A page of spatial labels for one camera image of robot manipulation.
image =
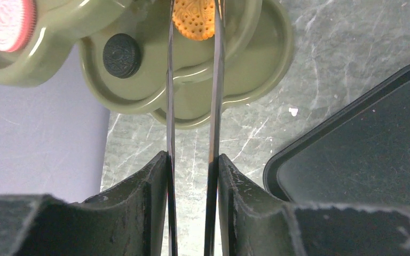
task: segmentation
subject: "pink sandwich cookie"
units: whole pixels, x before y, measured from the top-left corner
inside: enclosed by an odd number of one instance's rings
[[[0,0],[0,51],[17,51],[30,41],[36,24],[34,0]]]

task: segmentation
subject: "cookie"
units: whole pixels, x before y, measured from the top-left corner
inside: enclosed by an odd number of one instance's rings
[[[184,37],[209,39],[215,34],[215,0],[175,0],[172,19]]]

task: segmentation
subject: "black baking tray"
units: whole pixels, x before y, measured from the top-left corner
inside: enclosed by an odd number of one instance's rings
[[[263,183],[286,201],[410,206],[410,65],[273,156]]]

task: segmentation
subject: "gray marble surface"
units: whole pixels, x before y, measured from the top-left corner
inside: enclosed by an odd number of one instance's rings
[[[271,156],[410,64],[410,0],[281,3],[295,30],[289,72],[267,96],[228,109],[222,118],[221,152],[260,186]],[[176,136],[179,255],[201,255],[209,127]],[[107,139],[102,189],[166,149],[165,126],[150,115],[112,113]],[[216,255],[222,255],[219,232]]]

